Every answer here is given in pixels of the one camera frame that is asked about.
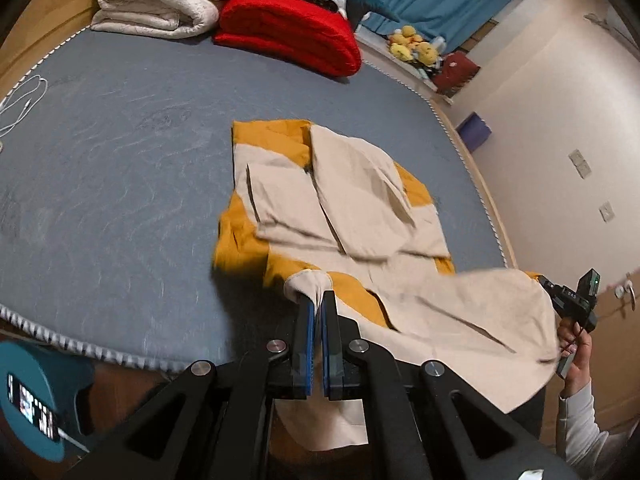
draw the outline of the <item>jacket sleeve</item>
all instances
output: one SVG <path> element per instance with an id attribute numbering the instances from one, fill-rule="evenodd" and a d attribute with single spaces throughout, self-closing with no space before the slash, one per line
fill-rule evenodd
<path id="1" fill-rule="evenodd" d="M 604 473 L 626 444 L 635 426 L 610 435 L 595 422 L 591 383 L 567 399 L 560 397 L 556 423 L 556 453 L 585 480 Z"/>

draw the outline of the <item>gray bed sheet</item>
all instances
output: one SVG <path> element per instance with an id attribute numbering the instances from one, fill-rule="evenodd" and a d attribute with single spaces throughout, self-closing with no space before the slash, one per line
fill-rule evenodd
<path id="1" fill-rule="evenodd" d="M 376 144 L 428 186 L 457 270 L 504 266 L 428 102 L 370 66 L 332 80 L 210 38 L 85 30 L 33 73 L 49 89 L 0 154 L 0 304 L 14 322 L 150 367 L 261 344 L 292 306 L 210 269 L 234 120 L 307 118 Z"/>

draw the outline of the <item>metal screw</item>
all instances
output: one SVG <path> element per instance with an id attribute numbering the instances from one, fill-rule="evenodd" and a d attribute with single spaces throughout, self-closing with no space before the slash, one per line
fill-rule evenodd
<path id="1" fill-rule="evenodd" d="M 444 374 L 444 365 L 440 361 L 427 361 L 424 365 L 424 371 L 431 377 L 440 377 Z"/>
<path id="2" fill-rule="evenodd" d="M 191 365 L 191 373 L 197 376 L 207 375 L 211 371 L 211 364 L 206 361 L 196 361 Z"/>
<path id="3" fill-rule="evenodd" d="M 282 339 L 272 339 L 267 343 L 267 350 L 272 354 L 281 354 L 287 349 L 287 344 Z"/>
<path id="4" fill-rule="evenodd" d="M 349 349 L 358 354 L 364 354 L 364 352 L 369 350 L 369 343 L 364 341 L 364 339 L 354 339 L 349 343 Z"/>

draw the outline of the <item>smartphone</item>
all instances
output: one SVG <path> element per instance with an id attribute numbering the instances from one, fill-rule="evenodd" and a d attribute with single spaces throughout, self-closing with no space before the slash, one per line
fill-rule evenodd
<path id="1" fill-rule="evenodd" d="M 31 391 L 13 374 L 7 374 L 7 395 L 9 402 L 40 432 L 54 442 L 60 440 L 58 434 L 57 416 L 53 410 L 44 405 Z"/>

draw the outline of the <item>person's hand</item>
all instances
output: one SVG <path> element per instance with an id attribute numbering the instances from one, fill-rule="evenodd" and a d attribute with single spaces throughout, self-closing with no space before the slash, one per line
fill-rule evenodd
<path id="1" fill-rule="evenodd" d="M 562 396 L 566 399 L 578 393 L 591 381 L 589 360 L 591 359 L 591 335 L 586 330 L 580 332 L 580 325 L 565 317 L 558 327 L 560 348 L 565 349 L 562 357 L 575 354 L 574 362 L 564 380 Z"/>

